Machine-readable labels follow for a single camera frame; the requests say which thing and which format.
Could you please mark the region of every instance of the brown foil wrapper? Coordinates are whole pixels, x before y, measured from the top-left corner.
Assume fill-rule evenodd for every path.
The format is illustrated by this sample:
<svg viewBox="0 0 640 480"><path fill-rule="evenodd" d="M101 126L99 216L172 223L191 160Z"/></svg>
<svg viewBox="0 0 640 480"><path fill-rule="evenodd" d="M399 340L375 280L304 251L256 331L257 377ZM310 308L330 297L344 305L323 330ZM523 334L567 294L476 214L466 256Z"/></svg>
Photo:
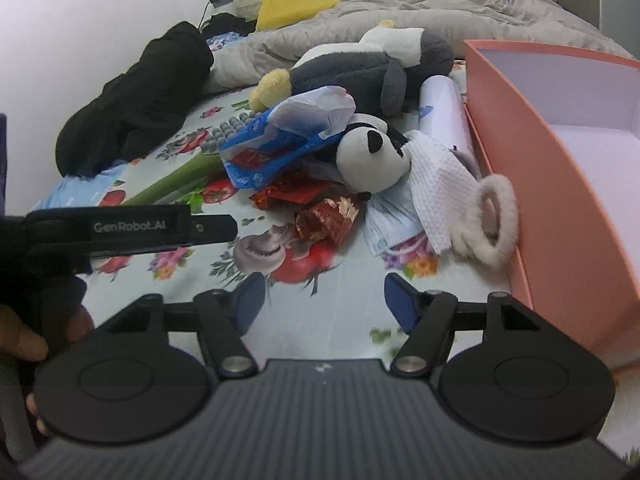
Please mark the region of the brown foil wrapper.
<svg viewBox="0 0 640 480"><path fill-rule="evenodd" d="M296 230L303 240L329 238L336 246L345 241L362 209L361 197L353 194L325 198L296 216Z"/></svg>
<svg viewBox="0 0 640 480"><path fill-rule="evenodd" d="M274 200L304 205L332 185L333 182L309 178L303 171L288 171L249 199L258 209L270 208Z"/></svg>

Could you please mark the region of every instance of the ribbed gray surface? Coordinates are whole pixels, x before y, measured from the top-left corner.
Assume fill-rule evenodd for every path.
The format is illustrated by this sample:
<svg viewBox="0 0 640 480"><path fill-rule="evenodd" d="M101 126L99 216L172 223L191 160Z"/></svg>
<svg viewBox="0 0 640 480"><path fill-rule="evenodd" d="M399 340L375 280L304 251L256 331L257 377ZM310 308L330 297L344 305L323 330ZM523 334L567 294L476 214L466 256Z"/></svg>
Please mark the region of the ribbed gray surface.
<svg viewBox="0 0 640 480"><path fill-rule="evenodd" d="M22 466L33 479L607 480L625 471L593 440L520 449L452 422L431 389L379 361L271 361L224 383L202 414L139 446L55 440Z"/></svg>

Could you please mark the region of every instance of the yellow plush foot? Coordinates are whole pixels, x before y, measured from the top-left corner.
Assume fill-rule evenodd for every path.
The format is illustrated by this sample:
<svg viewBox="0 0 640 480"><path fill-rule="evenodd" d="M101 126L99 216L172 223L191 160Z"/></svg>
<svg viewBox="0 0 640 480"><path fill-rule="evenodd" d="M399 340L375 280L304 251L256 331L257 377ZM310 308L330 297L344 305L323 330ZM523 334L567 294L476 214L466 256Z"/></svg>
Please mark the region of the yellow plush foot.
<svg viewBox="0 0 640 480"><path fill-rule="evenodd" d="M291 97L291 79L289 71L277 68L262 76L256 89L249 95L251 109L260 112L266 108L273 108L276 104ZM264 107L262 110L254 108L253 102L259 102Z"/></svg>

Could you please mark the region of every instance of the yellow cloth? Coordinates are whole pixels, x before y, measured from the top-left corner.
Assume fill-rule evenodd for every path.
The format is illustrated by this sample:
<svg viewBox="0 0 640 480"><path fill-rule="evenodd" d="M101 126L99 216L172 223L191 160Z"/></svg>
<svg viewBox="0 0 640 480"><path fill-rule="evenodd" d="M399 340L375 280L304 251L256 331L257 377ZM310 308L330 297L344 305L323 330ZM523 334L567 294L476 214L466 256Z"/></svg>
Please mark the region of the yellow cloth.
<svg viewBox="0 0 640 480"><path fill-rule="evenodd" d="M286 27L331 9L340 0L262 0L255 30Z"/></svg>

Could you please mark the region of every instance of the white textured towel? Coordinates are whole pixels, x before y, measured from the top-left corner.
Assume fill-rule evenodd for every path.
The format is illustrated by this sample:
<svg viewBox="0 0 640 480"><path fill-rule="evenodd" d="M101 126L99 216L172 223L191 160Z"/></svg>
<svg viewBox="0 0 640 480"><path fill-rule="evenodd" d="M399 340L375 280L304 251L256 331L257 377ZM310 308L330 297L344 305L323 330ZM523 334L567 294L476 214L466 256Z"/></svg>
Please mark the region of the white textured towel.
<svg viewBox="0 0 640 480"><path fill-rule="evenodd" d="M451 248L450 226L465 216L478 181L456 156L432 136L412 130L404 146L409 153L409 185L414 207L433 249L442 254Z"/></svg>

